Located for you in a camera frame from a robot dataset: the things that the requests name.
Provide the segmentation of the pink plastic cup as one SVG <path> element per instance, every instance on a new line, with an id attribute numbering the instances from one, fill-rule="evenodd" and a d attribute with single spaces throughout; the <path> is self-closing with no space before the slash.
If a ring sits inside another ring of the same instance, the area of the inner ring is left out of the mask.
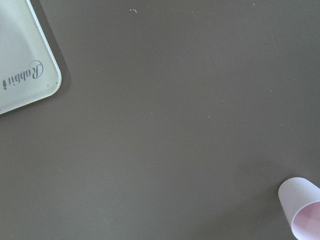
<path id="1" fill-rule="evenodd" d="M 278 198 L 294 237 L 298 240 L 320 238 L 320 188 L 302 177 L 285 180 Z"/>

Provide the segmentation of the cream plastic tray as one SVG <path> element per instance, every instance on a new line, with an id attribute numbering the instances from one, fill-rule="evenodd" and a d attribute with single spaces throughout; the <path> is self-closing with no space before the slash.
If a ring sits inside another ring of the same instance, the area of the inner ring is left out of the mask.
<path id="1" fill-rule="evenodd" d="M 0 2 L 1 114 L 55 94 L 62 74 L 29 0 Z"/>

